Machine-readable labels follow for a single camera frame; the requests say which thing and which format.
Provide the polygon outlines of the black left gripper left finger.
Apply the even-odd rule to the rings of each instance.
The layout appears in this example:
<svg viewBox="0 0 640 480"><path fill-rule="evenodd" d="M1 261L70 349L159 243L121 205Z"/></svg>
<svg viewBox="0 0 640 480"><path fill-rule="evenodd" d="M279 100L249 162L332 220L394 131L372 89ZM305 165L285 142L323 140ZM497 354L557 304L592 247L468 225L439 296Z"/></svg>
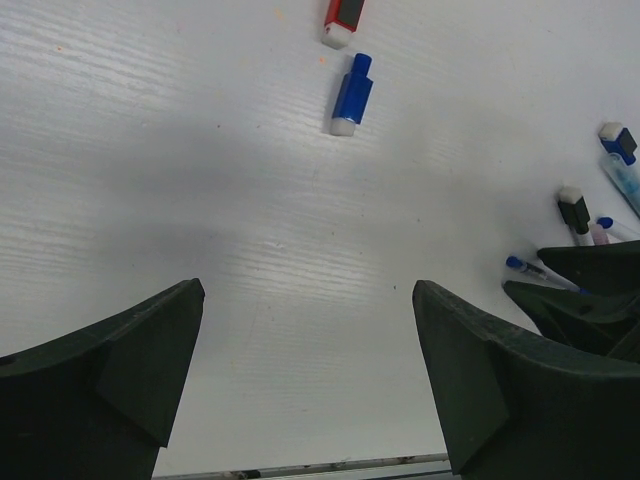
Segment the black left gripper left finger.
<svg viewBox="0 0 640 480"><path fill-rule="evenodd" d="M199 279L1 359L4 479L149 479L198 338Z"/></svg>

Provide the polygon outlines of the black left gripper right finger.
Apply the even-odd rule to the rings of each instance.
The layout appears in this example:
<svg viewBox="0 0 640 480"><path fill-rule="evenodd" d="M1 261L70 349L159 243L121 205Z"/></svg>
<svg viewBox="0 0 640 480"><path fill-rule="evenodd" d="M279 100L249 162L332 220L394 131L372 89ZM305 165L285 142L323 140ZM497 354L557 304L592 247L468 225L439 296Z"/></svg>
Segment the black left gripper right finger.
<svg viewBox="0 0 640 480"><path fill-rule="evenodd" d="M488 314L431 281L412 294L452 471L464 479L635 479L639 368Z"/></svg>

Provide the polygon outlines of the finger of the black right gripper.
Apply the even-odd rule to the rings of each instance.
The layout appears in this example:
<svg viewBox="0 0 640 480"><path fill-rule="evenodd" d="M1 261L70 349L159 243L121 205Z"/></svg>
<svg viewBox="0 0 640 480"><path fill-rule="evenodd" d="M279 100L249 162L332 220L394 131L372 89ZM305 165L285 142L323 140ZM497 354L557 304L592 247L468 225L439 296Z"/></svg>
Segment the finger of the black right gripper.
<svg viewBox="0 0 640 480"><path fill-rule="evenodd" d="M600 246L547 247L537 251L555 273L596 295L639 291L638 241Z"/></svg>
<svg viewBox="0 0 640 480"><path fill-rule="evenodd" d="M618 360L639 358L639 295L599 296L507 281L507 296L547 339Z"/></svg>

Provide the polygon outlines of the pink highlighter pen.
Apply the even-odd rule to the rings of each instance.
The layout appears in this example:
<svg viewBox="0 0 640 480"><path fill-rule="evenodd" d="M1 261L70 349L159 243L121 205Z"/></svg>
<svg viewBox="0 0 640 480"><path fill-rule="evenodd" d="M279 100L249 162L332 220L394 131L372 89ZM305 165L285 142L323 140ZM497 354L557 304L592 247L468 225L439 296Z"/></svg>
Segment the pink highlighter pen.
<svg viewBox="0 0 640 480"><path fill-rule="evenodd" d="M603 246L610 243L606 229L598 223L589 225L589 233L595 246Z"/></svg>

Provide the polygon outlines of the white marker black cap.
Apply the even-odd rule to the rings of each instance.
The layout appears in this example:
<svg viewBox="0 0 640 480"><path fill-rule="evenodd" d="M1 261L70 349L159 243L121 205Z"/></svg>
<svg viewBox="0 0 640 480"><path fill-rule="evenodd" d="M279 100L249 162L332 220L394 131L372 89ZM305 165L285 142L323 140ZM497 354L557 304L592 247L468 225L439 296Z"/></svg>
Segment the white marker black cap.
<svg viewBox="0 0 640 480"><path fill-rule="evenodd" d="M557 205L577 245L593 246L590 233L591 217L582 191L577 187L563 186L557 194Z"/></svg>

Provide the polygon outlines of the blue gel pen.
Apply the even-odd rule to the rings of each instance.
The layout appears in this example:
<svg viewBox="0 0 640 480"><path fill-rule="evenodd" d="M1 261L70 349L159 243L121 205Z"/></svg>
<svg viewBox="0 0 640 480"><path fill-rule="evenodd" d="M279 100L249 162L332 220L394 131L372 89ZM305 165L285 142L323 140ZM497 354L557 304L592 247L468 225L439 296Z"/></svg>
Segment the blue gel pen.
<svg viewBox="0 0 640 480"><path fill-rule="evenodd" d="M505 260L505 265L507 268L514 272L518 272L530 278L545 281L561 289L578 292L581 294L588 294L587 290L579 287L568 279L552 272L551 270L547 270L543 267L537 266L517 256L508 256Z"/></svg>

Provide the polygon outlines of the light blue highlighter pen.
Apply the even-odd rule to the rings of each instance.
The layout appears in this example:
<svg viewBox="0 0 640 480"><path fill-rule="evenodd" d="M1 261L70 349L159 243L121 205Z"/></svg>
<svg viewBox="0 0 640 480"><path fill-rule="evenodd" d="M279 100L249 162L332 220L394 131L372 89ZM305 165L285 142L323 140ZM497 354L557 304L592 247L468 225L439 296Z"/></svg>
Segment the light blue highlighter pen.
<svg viewBox="0 0 640 480"><path fill-rule="evenodd" d="M617 153L606 154L601 158L600 165L636 216L639 216L639 174L635 166L627 165Z"/></svg>

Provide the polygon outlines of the blue pen cap white end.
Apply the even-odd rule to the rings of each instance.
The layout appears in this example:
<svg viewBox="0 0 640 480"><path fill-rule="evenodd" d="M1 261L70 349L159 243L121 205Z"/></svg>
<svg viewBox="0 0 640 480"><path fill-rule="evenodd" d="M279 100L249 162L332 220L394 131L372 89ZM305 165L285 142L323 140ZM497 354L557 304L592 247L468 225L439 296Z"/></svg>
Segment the blue pen cap white end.
<svg viewBox="0 0 640 480"><path fill-rule="evenodd" d="M331 115L329 133L333 136L351 137L361 124L373 88L369 77L372 58L357 53L350 70L344 75Z"/></svg>

